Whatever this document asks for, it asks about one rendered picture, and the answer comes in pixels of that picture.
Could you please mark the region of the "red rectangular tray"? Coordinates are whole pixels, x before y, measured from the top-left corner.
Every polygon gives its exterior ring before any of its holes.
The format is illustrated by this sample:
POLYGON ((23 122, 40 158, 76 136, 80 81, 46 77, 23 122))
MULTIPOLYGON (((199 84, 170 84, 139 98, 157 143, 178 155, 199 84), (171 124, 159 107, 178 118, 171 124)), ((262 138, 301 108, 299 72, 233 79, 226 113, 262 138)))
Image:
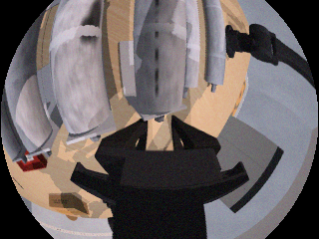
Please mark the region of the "red rectangular tray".
POLYGON ((26 150, 25 155, 27 156, 27 163, 25 164, 24 162, 22 162, 22 160, 17 161, 17 164, 20 166, 20 168, 25 172, 25 171, 31 171, 31 170, 37 170, 37 169, 42 169, 42 168, 46 168, 47 165, 47 160, 46 158, 43 156, 43 154, 38 154, 36 156, 33 157, 28 157, 28 150, 26 150), (43 166, 44 165, 44 166, 43 166))

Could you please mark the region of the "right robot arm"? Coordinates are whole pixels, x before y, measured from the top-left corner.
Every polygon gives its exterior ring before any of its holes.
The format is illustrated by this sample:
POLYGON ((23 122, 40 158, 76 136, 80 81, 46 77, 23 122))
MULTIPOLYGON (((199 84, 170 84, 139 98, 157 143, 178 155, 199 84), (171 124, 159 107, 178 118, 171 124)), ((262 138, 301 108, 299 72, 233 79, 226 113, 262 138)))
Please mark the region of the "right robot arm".
POLYGON ((240 33, 233 30, 231 25, 226 25, 226 53, 229 58, 234 58, 235 52, 246 52, 250 53, 255 59, 274 66, 278 65, 279 60, 279 62, 285 63, 297 71, 315 89, 308 62, 277 39, 274 33, 269 32, 262 25, 251 24, 249 25, 248 37, 246 35, 248 34, 240 33))

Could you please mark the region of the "brown cardboard box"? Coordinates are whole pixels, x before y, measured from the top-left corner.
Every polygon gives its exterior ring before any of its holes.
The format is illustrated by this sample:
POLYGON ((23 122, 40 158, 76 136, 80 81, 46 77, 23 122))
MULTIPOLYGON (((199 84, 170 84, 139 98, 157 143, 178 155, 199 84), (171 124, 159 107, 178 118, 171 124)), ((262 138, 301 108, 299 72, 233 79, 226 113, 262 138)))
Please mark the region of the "brown cardboard box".
POLYGON ((90 215, 87 203, 74 195, 49 195, 49 206, 65 215, 90 215))

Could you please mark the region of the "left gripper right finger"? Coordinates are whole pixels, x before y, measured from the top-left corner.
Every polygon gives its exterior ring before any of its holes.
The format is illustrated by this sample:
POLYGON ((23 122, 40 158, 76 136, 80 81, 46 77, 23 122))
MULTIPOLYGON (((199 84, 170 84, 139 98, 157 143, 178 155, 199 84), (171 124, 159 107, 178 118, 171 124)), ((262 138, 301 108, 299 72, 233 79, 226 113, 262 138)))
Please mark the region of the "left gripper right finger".
POLYGON ((221 149, 216 137, 183 122, 176 116, 171 116, 171 136, 173 150, 213 148, 217 155, 221 149))

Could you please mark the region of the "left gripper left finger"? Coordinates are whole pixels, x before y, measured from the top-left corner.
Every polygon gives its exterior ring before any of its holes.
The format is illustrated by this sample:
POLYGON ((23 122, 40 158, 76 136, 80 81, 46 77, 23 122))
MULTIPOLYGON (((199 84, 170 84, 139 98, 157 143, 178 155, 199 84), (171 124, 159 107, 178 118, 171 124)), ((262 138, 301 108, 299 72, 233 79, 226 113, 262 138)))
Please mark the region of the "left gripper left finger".
POLYGON ((131 150, 146 150, 148 121, 138 121, 104 137, 99 146, 119 147, 131 150), (142 136, 141 136, 142 134, 142 136), (136 143, 138 142, 137 146, 136 143))

